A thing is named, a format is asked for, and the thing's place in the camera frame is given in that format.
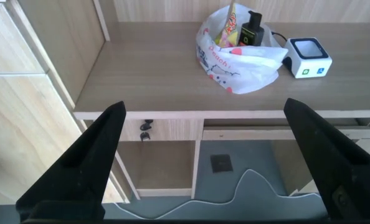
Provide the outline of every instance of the black cable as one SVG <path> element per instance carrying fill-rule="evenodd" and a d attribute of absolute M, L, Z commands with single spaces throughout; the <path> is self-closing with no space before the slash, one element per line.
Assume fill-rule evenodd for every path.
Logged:
<path fill-rule="evenodd" d="M 285 41 L 287 41 L 286 37 L 284 35 L 281 35 L 280 33 L 277 33 L 277 32 L 274 32 L 274 31 L 271 31 L 272 35 L 278 35 L 280 36 L 281 38 L 283 38 Z"/>

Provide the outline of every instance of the blue logo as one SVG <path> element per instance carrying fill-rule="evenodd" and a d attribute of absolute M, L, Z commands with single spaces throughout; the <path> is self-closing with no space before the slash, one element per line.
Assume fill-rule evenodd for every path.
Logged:
<path fill-rule="evenodd" d="M 317 74 L 322 74 L 324 70 L 325 70 L 325 68 L 320 68 L 320 69 L 318 69 Z"/>

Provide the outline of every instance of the wooden desk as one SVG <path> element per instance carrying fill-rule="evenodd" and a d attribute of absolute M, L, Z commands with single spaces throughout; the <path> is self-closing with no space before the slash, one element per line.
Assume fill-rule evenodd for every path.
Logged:
<path fill-rule="evenodd" d="M 302 80 L 282 67 L 271 85 L 244 95 L 226 92 L 197 62 L 200 25 L 110 24 L 111 42 L 103 46 L 76 103 L 76 117 L 93 120 L 111 104 L 125 102 L 116 158 L 137 198 L 193 197 L 200 140 L 294 139 L 282 111 L 287 98 L 308 104 L 349 138 L 370 145 L 370 24 L 268 24 L 286 37 L 317 37 L 333 64 L 326 77 Z M 142 143 L 144 119 L 155 121 L 151 142 Z M 301 190 L 311 175 L 302 157 L 288 156 L 296 144 L 273 145 L 288 193 Z M 306 174 L 298 180 L 294 170 L 301 168 Z"/>

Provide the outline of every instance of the white device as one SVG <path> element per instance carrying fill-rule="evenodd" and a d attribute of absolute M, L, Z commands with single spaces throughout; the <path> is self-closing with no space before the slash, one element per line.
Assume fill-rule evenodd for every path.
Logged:
<path fill-rule="evenodd" d="M 323 77 L 328 73 L 332 58 L 314 37 L 288 39 L 288 53 L 283 64 L 295 78 Z"/>

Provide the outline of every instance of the bottle label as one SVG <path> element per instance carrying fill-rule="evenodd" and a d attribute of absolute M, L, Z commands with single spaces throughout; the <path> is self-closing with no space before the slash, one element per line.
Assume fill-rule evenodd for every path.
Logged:
<path fill-rule="evenodd" d="M 255 39 L 255 34 L 242 27 L 242 32 L 240 33 L 240 37 L 239 37 L 239 45 L 240 46 L 253 45 L 254 39 Z"/>

